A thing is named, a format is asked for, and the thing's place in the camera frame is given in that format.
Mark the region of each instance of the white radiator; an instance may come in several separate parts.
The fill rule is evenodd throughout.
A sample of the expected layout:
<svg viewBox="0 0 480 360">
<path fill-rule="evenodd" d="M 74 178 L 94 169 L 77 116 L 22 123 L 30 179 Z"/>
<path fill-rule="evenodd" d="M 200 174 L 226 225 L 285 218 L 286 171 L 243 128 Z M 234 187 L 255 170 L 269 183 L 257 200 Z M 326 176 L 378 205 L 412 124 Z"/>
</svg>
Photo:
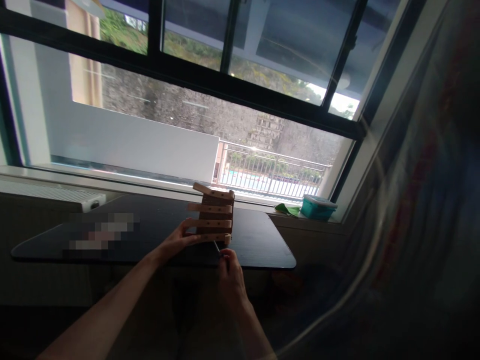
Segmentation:
<svg viewBox="0 0 480 360">
<path fill-rule="evenodd" d="M 91 306 L 108 282 L 107 266 L 15 262 L 10 252 L 105 202 L 100 193 L 0 180 L 0 305 Z"/>
</svg>

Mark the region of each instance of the black window frame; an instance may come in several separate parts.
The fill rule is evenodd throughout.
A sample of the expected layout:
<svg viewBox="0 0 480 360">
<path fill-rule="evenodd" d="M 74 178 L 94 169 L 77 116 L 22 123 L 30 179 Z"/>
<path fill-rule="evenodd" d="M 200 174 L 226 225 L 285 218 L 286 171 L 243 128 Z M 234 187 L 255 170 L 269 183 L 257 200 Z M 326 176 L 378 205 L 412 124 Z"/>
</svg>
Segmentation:
<svg viewBox="0 0 480 360">
<path fill-rule="evenodd" d="M 220 71 L 168 55 L 163 52 L 166 0 L 150 0 L 148 8 L 147 55 L 91 38 L 61 26 L 9 10 L 0 0 L 0 34 L 48 46 L 84 58 L 109 64 L 166 83 L 214 96 L 228 102 L 249 107 L 280 118 L 320 129 L 354 140 L 331 200 L 338 199 L 350 168 L 362 146 L 368 128 L 390 83 L 400 57 L 426 0 L 409 0 L 399 27 L 389 44 L 387 55 L 360 114 L 361 121 L 352 121 L 329 113 L 337 83 L 342 75 L 350 51 L 355 47 L 357 30 L 362 21 L 368 0 L 357 0 L 351 15 L 322 104 L 314 105 L 303 100 L 229 75 L 230 59 L 236 20 L 241 0 L 230 0 L 227 28 L 224 36 Z M 7 132 L 4 143 L 9 154 L 9 164 L 21 166 L 20 146 L 15 134 L 15 122 L 10 108 L 7 83 L 3 70 L 0 73 L 0 101 L 2 128 Z"/>
</svg>

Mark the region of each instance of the black table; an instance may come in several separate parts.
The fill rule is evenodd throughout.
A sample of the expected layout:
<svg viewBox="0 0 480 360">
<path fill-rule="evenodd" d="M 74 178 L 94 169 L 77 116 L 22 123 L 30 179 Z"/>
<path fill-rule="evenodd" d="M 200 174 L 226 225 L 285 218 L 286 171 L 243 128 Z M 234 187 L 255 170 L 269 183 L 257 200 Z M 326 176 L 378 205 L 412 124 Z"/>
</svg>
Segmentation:
<svg viewBox="0 0 480 360">
<path fill-rule="evenodd" d="M 19 244 L 11 256 L 16 261 L 36 263 L 136 264 L 184 219 L 198 217 L 197 212 L 187 211 L 187 204 L 183 200 L 125 195 L 79 215 L 83 222 L 64 223 Z M 95 223 L 98 230 L 99 223 L 113 221 L 113 214 L 125 213 L 132 214 L 138 222 L 130 224 L 129 231 L 118 233 L 119 241 L 108 241 L 108 249 L 71 249 L 73 242 L 85 239 L 88 231 L 95 229 Z M 297 264 L 269 216 L 261 211 L 234 209 L 228 247 L 236 251 L 241 266 L 246 269 L 294 269 Z M 211 242 L 201 243 L 187 247 L 168 264 L 216 267 L 218 252 Z"/>
</svg>

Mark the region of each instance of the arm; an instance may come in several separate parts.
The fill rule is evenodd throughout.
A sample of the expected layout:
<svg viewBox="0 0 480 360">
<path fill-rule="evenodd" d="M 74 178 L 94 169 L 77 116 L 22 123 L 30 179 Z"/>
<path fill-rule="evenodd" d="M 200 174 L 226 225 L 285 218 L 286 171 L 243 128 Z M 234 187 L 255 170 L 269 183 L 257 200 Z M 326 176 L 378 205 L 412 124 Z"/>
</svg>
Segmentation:
<svg viewBox="0 0 480 360">
<path fill-rule="evenodd" d="M 238 323 L 247 359 L 276 359 L 274 350 L 247 296 L 244 274 L 237 254 L 231 249 L 223 249 L 221 253 L 223 257 L 218 264 L 219 288 Z"/>
<path fill-rule="evenodd" d="M 105 359 L 137 300 L 158 267 L 200 236 L 186 233 L 182 222 L 147 254 L 108 294 L 61 334 L 38 359 Z"/>
</svg>

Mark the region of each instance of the plastic container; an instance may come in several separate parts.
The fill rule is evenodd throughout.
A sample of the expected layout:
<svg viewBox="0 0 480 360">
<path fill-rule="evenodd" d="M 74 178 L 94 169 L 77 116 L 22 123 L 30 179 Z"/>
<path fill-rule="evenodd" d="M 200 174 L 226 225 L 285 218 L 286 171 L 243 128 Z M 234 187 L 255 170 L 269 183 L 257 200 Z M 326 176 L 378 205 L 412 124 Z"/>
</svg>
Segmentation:
<svg viewBox="0 0 480 360">
<path fill-rule="evenodd" d="M 309 219 L 327 221 L 337 207 L 337 204 L 326 198 L 305 194 L 300 212 Z"/>
</svg>

